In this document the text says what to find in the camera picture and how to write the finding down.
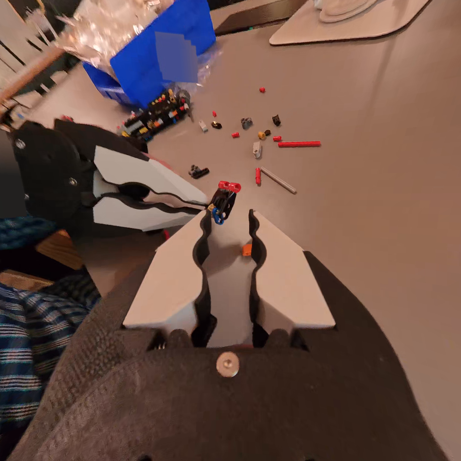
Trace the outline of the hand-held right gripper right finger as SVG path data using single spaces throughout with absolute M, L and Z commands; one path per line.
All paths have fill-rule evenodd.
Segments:
M 260 212 L 249 211 L 252 343 L 261 348 L 276 330 L 290 338 L 304 329 L 332 329 L 336 321 L 303 248 Z

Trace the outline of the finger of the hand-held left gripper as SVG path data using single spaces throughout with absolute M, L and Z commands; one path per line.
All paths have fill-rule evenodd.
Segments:
M 93 218 L 97 224 L 147 232 L 185 225 L 202 211 L 190 206 L 173 207 L 162 202 L 136 201 L 119 194 L 107 194 L 93 206 Z
M 208 197 L 193 184 L 149 158 L 145 160 L 96 146 L 94 164 L 102 178 L 121 186 L 137 184 L 155 194 L 171 195 L 181 202 L 206 206 Z

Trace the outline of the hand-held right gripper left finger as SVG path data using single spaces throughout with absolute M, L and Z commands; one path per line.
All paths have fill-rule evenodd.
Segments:
M 209 256 L 212 215 L 201 211 L 156 250 L 126 314 L 125 328 L 151 328 L 167 338 L 185 331 L 195 347 L 206 347 L 217 319 L 203 268 Z

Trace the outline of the black frame with red pins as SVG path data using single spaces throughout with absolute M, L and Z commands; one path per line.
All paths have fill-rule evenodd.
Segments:
M 241 185 L 236 182 L 220 181 L 211 202 L 225 212 L 226 220 L 235 204 Z

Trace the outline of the person's left forearm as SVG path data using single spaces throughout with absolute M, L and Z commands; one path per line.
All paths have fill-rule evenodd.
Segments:
M 35 244 L 58 230 L 49 220 L 32 216 L 0 219 L 0 250 L 14 250 Z

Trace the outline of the partly built lego model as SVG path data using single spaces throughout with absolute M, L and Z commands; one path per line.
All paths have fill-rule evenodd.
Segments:
M 185 89 L 165 89 L 144 109 L 132 111 L 129 118 L 117 127 L 117 134 L 139 141 L 153 136 L 190 116 L 190 94 Z

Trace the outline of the person's left hand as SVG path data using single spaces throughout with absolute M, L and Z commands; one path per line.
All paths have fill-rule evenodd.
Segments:
M 144 155 L 147 156 L 149 159 L 151 159 L 153 161 L 156 161 L 159 164 L 162 164 L 165 168 L 168 168 L 169 170 L 173 170 L 173 168 L 171 167 L 170 164 L 168 164 L 166 161 L 164 161 L 164 160 L 162 160 L 160 158 L 155 157 L 153 154 L 144 153 Z

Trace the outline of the brown wooden panel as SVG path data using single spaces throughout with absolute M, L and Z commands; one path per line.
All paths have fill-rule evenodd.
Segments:
M 35 249 L 38 253 L 73 270 L 79 270 L 84 266 L 69 234 L 63 229 L 42 240 L 35 245 Z

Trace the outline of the blue plastic bin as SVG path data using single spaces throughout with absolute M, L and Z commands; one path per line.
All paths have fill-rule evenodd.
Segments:
M 124 106 L 131 104 L 130 99 L 117 80 L 87 62 L 83 62 L 83 68 L 98 92 L 104 98 L 116 101 L 118 104 Z
M 206 0 L 166 8 L 110 64 L 131 102 L 146 107 L 167 84 L 198 83 L 199 60 L 216 41 Z

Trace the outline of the long grey axle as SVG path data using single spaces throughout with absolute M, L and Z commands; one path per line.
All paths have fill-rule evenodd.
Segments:
M 260 167 L 260 171 L 262 174 L 270 178 L 272 181 L 283 187 L 285 190 L 287 190 L 291 194 L 297 194 L 297 190 L 289 185 L 286 181 L 282 180 L 279 176 L 275 175 L 274 173 L 270 172 L 264 167 Z

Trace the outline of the white slatted furniture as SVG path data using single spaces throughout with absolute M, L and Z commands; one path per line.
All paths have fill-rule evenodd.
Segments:
M 1 89 L 47 47 L 56 45 L 56 13 L 53 1 L 0 2 Z M 65 79 L 74 64 L 65 53 L 1 106 L 33 108 Z

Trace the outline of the person's blue plaid shirt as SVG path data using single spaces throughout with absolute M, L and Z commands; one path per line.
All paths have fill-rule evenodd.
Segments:
M 0 285 L 1 435 L 30 423 L 61 355 L 100 297 L 83 270 L 38 291 Z

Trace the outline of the crinkled clear plastic bag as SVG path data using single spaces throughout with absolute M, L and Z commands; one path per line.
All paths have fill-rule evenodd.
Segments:
M 115 76 L 110 60 L 157 19 L 173 0 L 84 0 L 66 24 L 57 46 Z

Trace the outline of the white round base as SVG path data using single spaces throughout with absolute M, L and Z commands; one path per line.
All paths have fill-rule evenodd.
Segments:
M 353 18 L 376 3 L 377 0 L 315 0 L 314 8 L 320 11 L 320 22 L 332 24 Z

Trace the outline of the brown wooden rail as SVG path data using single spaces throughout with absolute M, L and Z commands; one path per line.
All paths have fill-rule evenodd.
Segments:
M 38 58 L 23 67 L 23 69 L 16 73 L 15 76 L 1 89 L 1 105 L 11 99 L 18 91 L 29 84 L 34 78 L 36 78 L 64 54 L 64 49 L 55 46 L 47 47 L 47 49 L 41 53 Z

